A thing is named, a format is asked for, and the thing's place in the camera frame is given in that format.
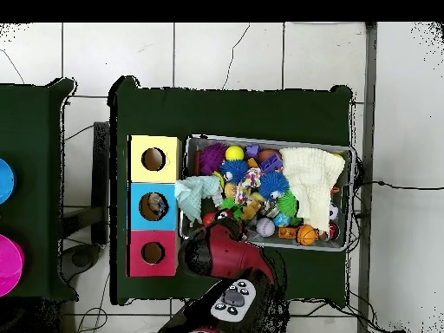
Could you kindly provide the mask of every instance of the round hole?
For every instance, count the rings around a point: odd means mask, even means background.
[[[158,148],[148,148],[142,154],[142,165],[149,171],[160,171],[165,165],[166,160],[167,157],[162,150]]]
[[[158,264],[165,257],[165,249],[157,242],[146,243],[141,251],[143,260],[148,264]]]
[[[139,212],[148,221],[159,221],[168,212],[167,199],[160,193],[147,193],[140,198]]]

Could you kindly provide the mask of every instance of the white ball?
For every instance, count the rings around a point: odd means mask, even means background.
[[[339,208],[333,203],[330,203],[330,219],[335,220],[337,219],[337,215],[339,214]]]
[[[260,219],[256,225],[256,231],[264,238],[268,238],[274,233],[275,227],[272,219]]]

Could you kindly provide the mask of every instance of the gray plastic bin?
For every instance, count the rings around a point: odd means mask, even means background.
[[[353,182],[356,164],[356,151],[352,147],[327,146],[321,144],[297,143],[287,141],[275,140],[254,140],[245,138],[232,138],[216,135],[192,134],[186,140],[186,149],[184,153],[183,162],[183,179],[187,173],[190,176],[194,173],[194,155],[199,149],[214,143],[225,143],[227,146],[237,145],[240,147],[250,146],[251,144],[259,144],[261,149],[282,149],[285,147],[311,147],[323,149],[330,153],[339,153],[345,159],[345,166],[336,182],[336,186],[341,189],[341,192],[333,195],[333,203],[339,208],[339,215],[335,221],[339,227],[339,237],[332,241],[324,242],[322,240],[315,241],[310,246],[303,246],[294,239],[279,238],[275,233],[272,237],[262,238],[257,235],[254,238],[249,238],[248,241],[260,246],[274,246],[282,248],[304,249],[307,251],[342,251],[349,243],[350,228],[351,228],[351,214],[352,214],[352,200],[353,200]],[[188,238],[189,233],[197,226],[194,223],[190,227],[190,222],[185,214],[180,211],[180,226],[179,234],[182,238]]]

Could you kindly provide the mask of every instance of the blue box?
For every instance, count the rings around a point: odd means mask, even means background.
[[[158,220],[147,220],[139,211],[141,198],[148,193],[161,194],[168,205],[166,214]],[[131,230],[175,230],[177,228],[177,206],[174,184],[131,183]]]

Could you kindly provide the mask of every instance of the light blue cloth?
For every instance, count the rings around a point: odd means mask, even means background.
[[[212,197],[220,188],[219,178],[216,176],[191,176],[185,180],[177,180],[174,187],[179,208],[194,223],[201,224],[200,206],[203,198]]]

